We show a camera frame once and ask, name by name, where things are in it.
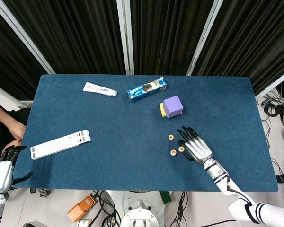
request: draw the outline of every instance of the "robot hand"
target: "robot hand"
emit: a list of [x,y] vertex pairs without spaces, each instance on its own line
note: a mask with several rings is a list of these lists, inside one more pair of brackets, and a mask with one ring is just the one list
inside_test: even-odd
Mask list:
[[5,202],[8,198],[7,191],[12,189],[12,185],[27,180],[33,174],[33,172],[30,172],[24,177],[13,179],[16,160],[19,153],[25,148],[26,146],[10,146],[6,148],[3,153],[2,150],[0,150],[0,221]]
[[6,193],[12,185],[28,179],[33,173],[30,172],[25,177],[13,180],[14,166],[19,153],[26,146],[10,146],[3,153],[0,150],[0,194]]
[[235,196],[238,199],[229,206],[230,214],[237,221],[252,221],[272,227],[284,227],[284,209],[264,203],[255,203],[252,198],[240,190],[232,181],[228,172],[219,162],[211,159],[213,153],[204,140],[192,128],[182,127],[185,133],[177,130],[184,140],[179,140],[180,146],[185,146],[184,156],[200,164],[225,196]]

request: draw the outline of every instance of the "blue tablecloth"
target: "blue tablecloth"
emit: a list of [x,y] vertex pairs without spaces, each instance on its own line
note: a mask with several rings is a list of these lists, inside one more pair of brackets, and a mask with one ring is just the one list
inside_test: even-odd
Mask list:
[[[194,128],[243,191],[278,186],[255,96],[248,78],[164,76],[168,88],[134,103],[126,90],[159,76],[43,75],[35,95],[14,176],[33,176],[18,187],[217,191],[204,167],[178,149],[181,126]],[[83,91],[86,82],[117,97]],[[162,118],[159,103],[178,95],[184,110]],[[91,142],[31,160],[29,147],[83,129]],[[168,135],[174,134],[174,140]]]

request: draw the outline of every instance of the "purple sponge block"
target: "purple sponge block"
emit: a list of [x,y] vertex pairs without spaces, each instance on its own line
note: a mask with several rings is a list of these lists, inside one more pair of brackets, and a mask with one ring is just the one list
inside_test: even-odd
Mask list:
[[165,99],[163,101],[163,108],[168,118],[182,114],[183,105],[178,96]]

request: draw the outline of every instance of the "black cable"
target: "black cable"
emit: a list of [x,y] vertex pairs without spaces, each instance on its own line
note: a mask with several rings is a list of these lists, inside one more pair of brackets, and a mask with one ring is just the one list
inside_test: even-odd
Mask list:
[[272,160],[272,162],[273,162],[274,164],[276,164],[276,165],[278,166],[280,174],[283,174],[283,171],[282,171],[282,169],[281,169],[279,163],[277,162],[277,160],[275,160],[275,159],[272,158],[272,157],[271,157],[271,160]]
[[103,206],[104,206],[104,203],[102,204],[99,212],[96,214],[96,216],[94,217],[94,219],[91,221],[91,223],[88,225],[88,227],[91,227],[91,225],[97,220],[97,218],[99,217],[101,211],[103,210]]
[[[116,210],[115,205],[113,205],[110,201],[106,201],[105,199],[102,198],[102,194],[104,193],[104,191],[101,191],[100,194],[99,194],[99,191],[93,190],[93,192],[95,193],[95,195],[94,195],[95,197],[99,197],[100,206],[103,208],[103,211],[107,214],[107,216],[104,218],[104,220],[102,222],[103,226],[106,223],[107,226],[110,227],[113,219],[115,220],[115,223],[117,224],[117,226],[120,226],[120,224],[118,223],[118,220],[117,220],[117,216],[119,218],[120,223],[121,223],[121,217],[120,217],[118,211]],[[104,208],[105,204],[109,205],[109,207],[112,209],[111,212],[108,212],[107,210],[105,210],[105,208]]]
[[243,196],[243,197],[247,200],[247,202],[248,202],[249,204],[251,204],[250,200],[249,200],[244,194],[240,193],[240,192],[237,191],[237,190],[232,189],[232,188],[229,186],[230,181],[231,181],[231,178],[229,177],[229,175],[227,175],[227,190],[230,191],[230,192],[234,192],[234,193],[237,193],[237,194]]
[[222,223],[230,222],[230,221],[236,221],[236,220],[225,220],[225,221],[220,221],[220,222],[212,223],[212,224],[207,225],[207,226],[199,226],[199,227],[209,227],[209,226],[214,226],[214,225],[218,225],[218,224],[222,224]]
[[265,126],[268,128],[268,131],[265,135],[266,137],[266,141],[267,141],[267,145],[268,145],[268,150],[270,150],[270,143],[269,143],[269,135],[270,135],[270,131],[271,131],[271,128],[272,128],[272,123],[271,123],[271,120],[270,120],[270,116],[267,115],[267,118],[266,119],[261,119],[261,121],[265,124]]
[[176,224],[176,227],[180,227],[182,219],[185,221],[185,226],[187,227],[187,221],[184,217],[184,211],[187,207],[187,204],[188,204],[188,194],[187,192],[182,192],[176,217],[174,218],[174,220],[172,221],[169,227],[171,227],[174,223]]
[[278,104],[284,104],[284,98],[282,97],[282,94],[278,94],[274,91],[270,91],[266,96],[271,97]]

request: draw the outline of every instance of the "person's hand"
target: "person's hand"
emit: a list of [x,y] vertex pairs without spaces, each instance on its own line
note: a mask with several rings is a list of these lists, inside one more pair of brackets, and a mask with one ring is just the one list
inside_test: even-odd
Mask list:
[[10,147],[10,146],[12,146],[12,145],[14,145],[15,147],[16,147],[16,146],[20,146],[20,145],[21,145],[21,142],[18,141],[18,140],[14,140],[14,141],[10,142],[10,143],[7,144],[7,145],[5,146],[5,148],[2,150],[2,153],[5,151],[6,148],[8,148],[8,147]]
[[8,125],[9,132],[17,141],[20,142],[23,139],[25,128],[26,126],[24,124],[17,122],[15,119],[13,119]]

